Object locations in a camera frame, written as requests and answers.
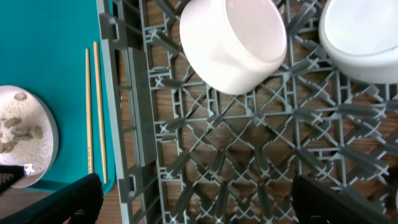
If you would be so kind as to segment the white bowl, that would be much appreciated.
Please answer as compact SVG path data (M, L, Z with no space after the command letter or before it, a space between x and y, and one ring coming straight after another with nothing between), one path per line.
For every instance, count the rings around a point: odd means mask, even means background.
M397 0L329 0L318 34L330 60L347 77L397 83Z

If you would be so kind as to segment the pink plate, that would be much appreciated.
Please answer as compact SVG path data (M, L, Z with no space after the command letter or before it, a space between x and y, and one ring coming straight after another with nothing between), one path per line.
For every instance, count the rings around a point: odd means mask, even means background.
M49 107L23 88L2 85L1 164L24 169L13 187L36 184L55 162L58 145L58 128Z

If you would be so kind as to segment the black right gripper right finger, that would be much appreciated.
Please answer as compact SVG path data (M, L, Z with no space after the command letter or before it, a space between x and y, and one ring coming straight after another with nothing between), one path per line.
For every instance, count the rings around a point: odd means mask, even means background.
M292 183L292 206L299 223L388 224L392 221L324 183L298 176Z

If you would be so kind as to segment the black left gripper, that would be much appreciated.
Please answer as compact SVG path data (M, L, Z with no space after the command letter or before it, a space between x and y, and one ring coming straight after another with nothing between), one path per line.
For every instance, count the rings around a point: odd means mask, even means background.
M0 165L0 175L0 193L3 194L25 176L25 170L23 166Z

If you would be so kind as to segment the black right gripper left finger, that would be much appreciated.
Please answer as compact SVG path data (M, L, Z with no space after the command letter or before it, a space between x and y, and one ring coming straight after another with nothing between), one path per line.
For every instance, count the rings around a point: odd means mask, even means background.
M92 173L1 219L1 224L96 223L104 202L102 182Z

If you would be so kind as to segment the pink bowl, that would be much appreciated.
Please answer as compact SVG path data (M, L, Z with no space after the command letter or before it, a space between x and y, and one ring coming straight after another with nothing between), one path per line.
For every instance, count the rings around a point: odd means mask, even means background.
M229 95L258 86L287 54L285 24L272 0L192 0L182 11L179 32L197 75Z

